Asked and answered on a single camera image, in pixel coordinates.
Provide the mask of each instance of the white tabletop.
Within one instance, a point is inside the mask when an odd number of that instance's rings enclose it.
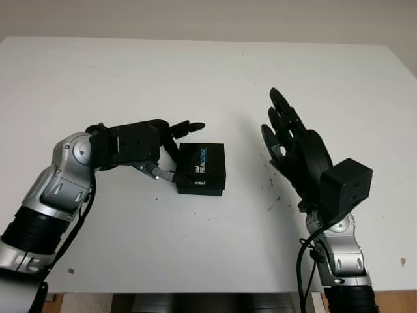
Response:
[[[8,37],[0,229],[67,135],[98,121],[204,121],[182,141],[225,144],[223,196],[179,195],[128,167],[99,173],[93,210],[50,290],[295,291],[306,229],[261,137],[271,87],[334,163],[351,157],[374,169],[370,198],[354,210],[373,286],[416,288],[417,80],[383,46]],[[166,153],[161,164],[175,168]]]

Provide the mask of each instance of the robotic arm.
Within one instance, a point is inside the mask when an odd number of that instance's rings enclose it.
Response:
[[[111,128],[98,124],[60,141],[53,150],[52,164],[39,175],[1,236],[1,311],[42,310],[48,291],[44,279],[74,240],[93,204],[96,170],[129,165],[154,179],[187,180],[159,168],[160,146],[177,161],[173,138],[204,126],[184,121],[171,127],[163,120]],[[85,202],[88,204],[82,212]],[[55,252],[76,215],[78,222]]]
[[[351,214],[369,196],[372,170],[349,158],[333,166],[320,135],[305,128],[278,90],[271,89],[270,97],[274,107],[268,114],[275,132],[267,125],[261,127],[270,163],[302,198],[298,208],[307,214],[310,233],[308,239],[300,240],[296,265],[302,313],[307,292],[304,295],[301,261],[307,248],[318,265],[332,313],[379,312]]]

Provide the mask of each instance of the black cable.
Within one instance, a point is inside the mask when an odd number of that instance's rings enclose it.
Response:
[[[301,313],[306,313],[306,302],[304,300],[304,289],[302,287],[302,277],[301,277],[301,262],[302,257],[306,249],[311,246],[311,242],[324,233],[328,228],[332,227],[334,224],[342,220],[346,216],[346,212],[342,212],[333,218],[330,222],[325,224],[322,228],[316,230],[312,233],[302,244],[300,250],[298,251],[297,263],[296,263],[296,275],[297,275],[297,285],[298,285],[298,300],[300,301]]]
[[[89,214],[91,210],[91,207],[93,206],[95,196],[96,196],[96,175],[95,175],[94,169],[92,168],[91,169],[91,191],[89,194],[89,201],[87,203],[87,206],[85,207],[85,210],[82,214],[81,214],[81,208],[79,209],[79,212],[78,212],[79,218],[78,218],[77,224],[74,226],[72,231],[68,234],[68,237],[65,239],[63,245],[59,248],[57,255],[55,256],[55,259],[53,259],[53,262],[47,267],[48,270],[46,271],[44,275],[44,279],[46,278],[48,273],[51,271],[51,269],[55,266],[55,264],[59,261],[59,259],[62,258],[62,256],[70,247],[71,243],[76,238],[79,230],[84,224],[85,218],[87,217],[87,215]]]
[[[304,303],[307,302],[307,297],[308,297],[308,293],[310,291],[311,283],[313,282],[313,277],[314,277],[314,272],[315,272],[316,266],[317,266],[317,261],[314,260],[313,269],[311,270],[310,278],[308,280],[307,289],[306,289],[306,292],[304,293]]]
[[[301,245],[303,245],[303,244],[306,242],[306,240],[305,240],[304,238],[300,238],[298,241],[300,242],[300,244],[301,244]],[[313,248],[314,248],[314,246],[313,246],[311,243],[309,243],[309,244],[307,245],[307,248],[309,248],[309,249],[313,249]]]

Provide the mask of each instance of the black rubber sleeve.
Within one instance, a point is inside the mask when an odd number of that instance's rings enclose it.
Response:
[[[330,313],[379,313],[371,286],[332,286],[324,293]]]
[[[53,254],[69,222],[20,207],[1,240],[15,248],[38,254]]]

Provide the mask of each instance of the black box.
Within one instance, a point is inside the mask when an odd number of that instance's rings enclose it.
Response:
[[[185,175],[190,183],[178,182],[179,194],[221,196],[226,185],[226,164],[222,143],[182,143],[177,174]]]
[[[329,222],[346,215],[369,197],[372,169],[351,158],[326,170],[320,177],[320,216]]]

